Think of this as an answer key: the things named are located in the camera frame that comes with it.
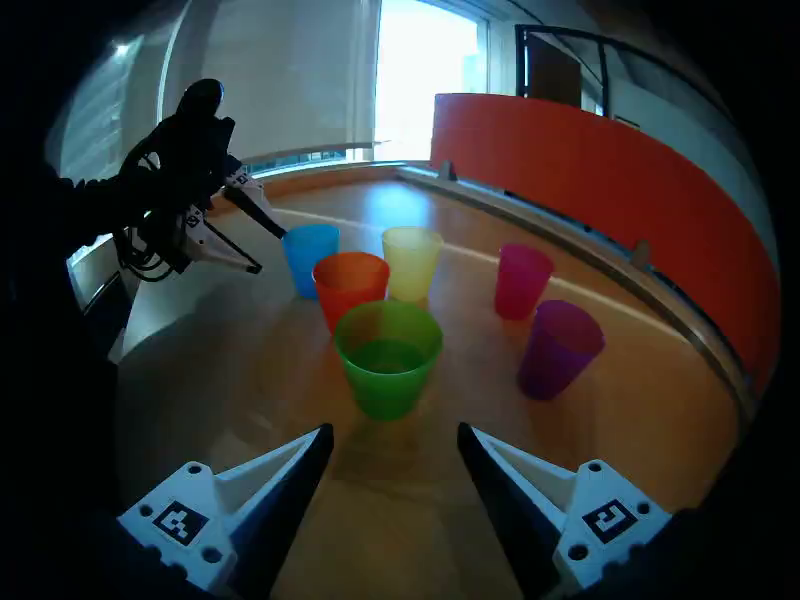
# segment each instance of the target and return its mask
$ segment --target orange wall panel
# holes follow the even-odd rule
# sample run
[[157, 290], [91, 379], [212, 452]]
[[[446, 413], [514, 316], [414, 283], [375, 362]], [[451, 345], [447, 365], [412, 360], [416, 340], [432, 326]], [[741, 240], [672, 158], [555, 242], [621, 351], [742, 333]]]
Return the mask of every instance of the orange wall panel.
[[717, 324], [756, 387], [777, 360], [780, 288], [753, 226], [704, 171], [626, 125], [513, 96], [436, 98], [431, 161], [548, 207], [633, 249]]

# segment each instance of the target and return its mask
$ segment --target purple plastic cup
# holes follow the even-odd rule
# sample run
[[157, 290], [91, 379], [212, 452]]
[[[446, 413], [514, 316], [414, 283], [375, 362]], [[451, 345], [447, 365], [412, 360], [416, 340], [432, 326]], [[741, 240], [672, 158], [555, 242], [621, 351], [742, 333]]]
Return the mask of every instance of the purple plastic cup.
[[547, 287], [553, 261], [546, 254], [522, 244], [500, 249], [494, 310], [504, 319], [527, 319]]
[[589, 313], [563, 300], [542, 302], [536, 309], [517, 383], [531, 398], [552, 400], [605, 345], [603, 331]]

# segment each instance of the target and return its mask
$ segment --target wooden floor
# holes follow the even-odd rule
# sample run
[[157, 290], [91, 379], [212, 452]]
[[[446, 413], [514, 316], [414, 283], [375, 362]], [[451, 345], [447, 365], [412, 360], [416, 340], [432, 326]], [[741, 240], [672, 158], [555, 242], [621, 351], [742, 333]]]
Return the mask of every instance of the wooden floor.
[[[519, 589], [456, 448], [466, 421], [569, 469], [609, 462], [668, 511], [697, 505], [733, 448], [734, 401], [706, 361], [644, 304], [559, 247], [456, 200], [374, 182], [281, 197], [285, 226], [328, 222], [341, 250], [426, 225], [445, 239], [428, 308], [444, 350], [409, 417], [354, 405], [316, 302], [295, 297], [280, 243], [238, 212], [215, 224], [264, 264], [258, 276], [195, 264], [143, 284], [120, 364], [119, 461], [136, 501], [185, 461], [220, 471], [316, 427], [335, 449], [275, 598], [517, 598]], [[529, 322], [493, 312], [499, 247], [546, 251], [545, 298], [573, 302], [606, 348], [551, 403], [514, 375]]]

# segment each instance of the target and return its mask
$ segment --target plastic cup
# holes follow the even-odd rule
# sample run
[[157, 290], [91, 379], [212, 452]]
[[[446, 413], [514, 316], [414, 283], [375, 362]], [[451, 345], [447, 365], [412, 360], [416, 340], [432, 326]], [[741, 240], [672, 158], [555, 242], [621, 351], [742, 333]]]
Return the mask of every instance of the plastic cup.
[[311, 272], [319, 261], [339, 251], [339, 230], [333, 225], [303, 225], [287, 231], [282, 242], [297, 293], [316, 298]]
[[563, 300], [542, 302], [536, 309], [517, 383], [531, 398], [552, 400], [605, 344], [603, 331], [589, 313]]
[[553, 273], [550, 258], [522, 244], [506, 244], [500, 249], [494, 309], [504, 319], [527, 319], [547, 287]]
[[416, 405], [442, 349], [442, 330], [414, 304], [387, 300], [347, 313], [334, 340], [358, 406], [389, 421]]
[[374, 254], [343, 252], [319, 261], [312, 277], [333, 334], [339, 319], [350, 309], [386, 297], [389, 265]]
[[384, 231], [383, 256], [392, 270], [389, 296], [404, 302], [427, 297], [441, 248], [442, 236], [424, 227]]

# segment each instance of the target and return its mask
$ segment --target orange plastic cup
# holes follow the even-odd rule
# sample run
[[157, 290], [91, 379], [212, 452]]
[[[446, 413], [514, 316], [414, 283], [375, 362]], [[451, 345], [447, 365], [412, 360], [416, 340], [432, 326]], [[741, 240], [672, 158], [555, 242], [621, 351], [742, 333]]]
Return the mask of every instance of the orange plastic cup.
[[350, 309], [386, 297], [388, 263], [366, 252], [342, 252], [322, 259], [312, 273], [331, 335]]

